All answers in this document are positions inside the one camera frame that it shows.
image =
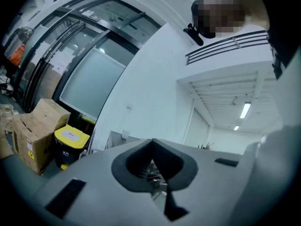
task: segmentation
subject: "floor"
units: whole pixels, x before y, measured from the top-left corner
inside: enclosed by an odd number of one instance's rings
[[[11,104],[14,110],[23,113],[22,108],[16,103],[13,98],[9,98],[0,94],[0,104]],[[6,134],[8,143],[13,147],[13,140],[11,134]],[[24,199],[31,198],[43,185],[45,185],[50,178],[61,171],[53,160],[47,167],[42,176],[33,172],[28,168],[17,155],[11,155],[0,160],[0,165],[5,170],[8,178],[16,191]]]

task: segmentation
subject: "yellow and black bin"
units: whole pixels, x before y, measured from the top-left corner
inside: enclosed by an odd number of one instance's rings
[[[89,138],[89,135],[69,125],[56,130],[56,165],[61,169],[66,169],[78,160]]]

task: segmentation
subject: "window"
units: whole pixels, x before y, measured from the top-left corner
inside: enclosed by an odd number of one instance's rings
[[[97,49],[125,66],[127,66],[135,56],[135,54],[111,39],[98,45]]]
[[[84,28],[67,40],[67,42],[63,44],[59,50],[61,52],[67,51],[75,56],[97,35],[97,32]]]
[[[114,0],[91,7],[87,9],[87,12],[92,13],[116,27],[129,17],[138,15],[137,11]]]
[[[144,44],[156,31],[158,31],[158,27],[147,18],[142,17],[121,30]]]

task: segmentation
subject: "railing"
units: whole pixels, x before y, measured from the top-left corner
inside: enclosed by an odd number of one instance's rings
[[[233,36],[224,40],[217,41],[207,46],[201,47],[189,54],[187,57],[187,64],[192,64],[201,59],[208,58],[214,55],[225,53],[231,50],[246,48],[250,46],[257,46],[268,44],[268,34],[265,30],[248,32],[241,35]]]

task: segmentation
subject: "cardboard box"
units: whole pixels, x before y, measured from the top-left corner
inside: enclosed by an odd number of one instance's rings
[[[13,115],[14,109],[12,105],[0,105],[0,125],[7,132],[13,132]]]
[[[54,131],[64,127],[69,117],[50,99],[41,99],[32,113],[13,116],[14,150],[36,173],[42,174],[52,161]]]

